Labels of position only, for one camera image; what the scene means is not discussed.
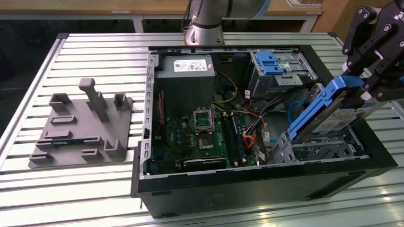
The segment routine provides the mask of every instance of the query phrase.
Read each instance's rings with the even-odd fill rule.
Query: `motherboard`
[[[165,118],[161,133],[153,137],[149,173],[172,174],[256,165],[254,155],[242,143],[245,127],[244,115],[212,114],[205,108],[182,117]]]

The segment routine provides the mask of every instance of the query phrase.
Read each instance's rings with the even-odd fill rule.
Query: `white label sticker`
[[[265,154],[262,152],[258,153],[258,157],[265,161]]]
[[[289,66],[288,63],[285,63],[285,64],[278,64],[278,67],[280,67],[280,68],[289,68],[290,66]]]
[[[269,139],[269,133],[268,132],[264,132],[264,141],[265,142],[270,142],[270,139]]]
[[[330,131],[341,130],[356,119],[356,116],[365,112],[373,105],[372,103],[368,104],[365,108],[336,110],[312,133],[325,135]]]
[[[174,72],[193,71],[208,71],[205,59],[174,61]]]
[[[248,90],[245,90],[244,95],[245,95],[245,98],[249,99],[249,91]]]

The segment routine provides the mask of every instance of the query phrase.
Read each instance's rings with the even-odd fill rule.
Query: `wooden cabinet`
[[[0,0],[0,13],[129,14],[133,0]]]
[[[322,15],[318,17],[312,32],[334,32],[345,40],[350,22],[360,6],[381,8],[392,0],[324,0]]]

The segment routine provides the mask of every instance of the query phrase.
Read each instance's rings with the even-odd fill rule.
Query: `green circuit board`
[[[233,162],[228,160],[228,150],[220,115],[213,115],[213,131],[194,132],[196,126],[209,125],[209,115],[201,115],[193,122],[193,115],[178,118],[166,118],[164,126],[164,136],[153,137],[152,141],[152,161],[149,163],[150,174],[169,174],[181,171],[184,160],[196,159],[225,159],[225,168],[234,167]],[[245,130],[244,116],[234,115],[237,129]],[[244,156],[245,163],[237,166],[254,165],[254,156]]]

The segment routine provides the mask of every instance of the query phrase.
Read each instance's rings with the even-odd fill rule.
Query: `ram slot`
[[[237,129],[237,122],[236,122],[236,118],[234,116],[232,115],[232,121],[233,121],[233,129],[234,129],[234,136],[236,136],[236,142],[237,142],[237,150],[238,150],[238,153],[240,153],[240,158],[241,158],[241,162],[246,162],[245,160],[245,151],[244,151],[244,142],[242,142],[242,135],[240,134],[240,131]]]
[[[233,116],[222,115],[220,121],[229,163],[230,166],[237,167],[242,163],[242,157],[240,155],[238,133],[234,130]]]

